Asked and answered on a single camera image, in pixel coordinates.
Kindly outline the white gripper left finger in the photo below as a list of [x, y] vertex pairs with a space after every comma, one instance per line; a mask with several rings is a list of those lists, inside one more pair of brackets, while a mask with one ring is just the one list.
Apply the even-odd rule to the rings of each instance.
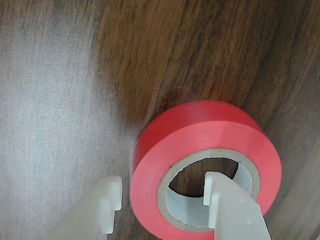
[[95, 240], [98, 233], [112, 234], [115, 212], [122, 209], [120, 176], [107, 176], [85, 195], [49, 231], [47, 240]]

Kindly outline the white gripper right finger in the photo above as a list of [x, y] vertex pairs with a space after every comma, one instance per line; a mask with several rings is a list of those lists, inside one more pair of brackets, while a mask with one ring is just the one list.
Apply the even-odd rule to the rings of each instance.
[[270, 240], [260, 205], [220, 172], [204, 177], [203, 205], [215, 240]]

